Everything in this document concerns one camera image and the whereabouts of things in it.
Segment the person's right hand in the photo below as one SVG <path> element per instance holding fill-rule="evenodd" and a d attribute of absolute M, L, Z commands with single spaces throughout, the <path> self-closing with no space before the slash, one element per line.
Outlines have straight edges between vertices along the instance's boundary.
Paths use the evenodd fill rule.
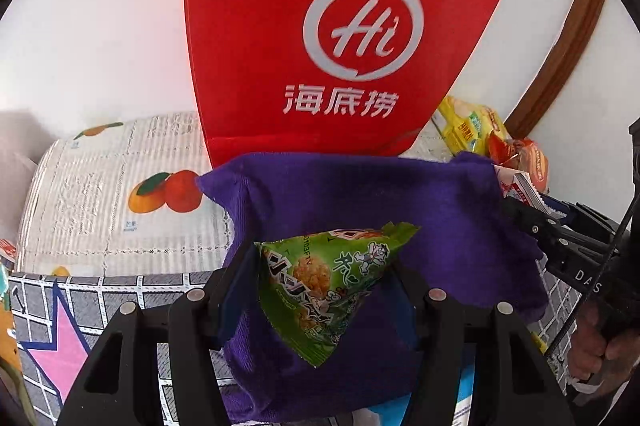
<path fill-rule="evenodd" d="M 628 380 L 639 359 L 639 335 L 626 332 L 611 340 L 606 340 L 598 330 L 599 309 L 594 302 L 585 302 L 577 315 L 577 328 L 570 339 L 567 355 L 568 372 L 578 380 L 589 380 L 603 371 L 603 363 L 615 364 L 605 383 L 615 388 Z"/>

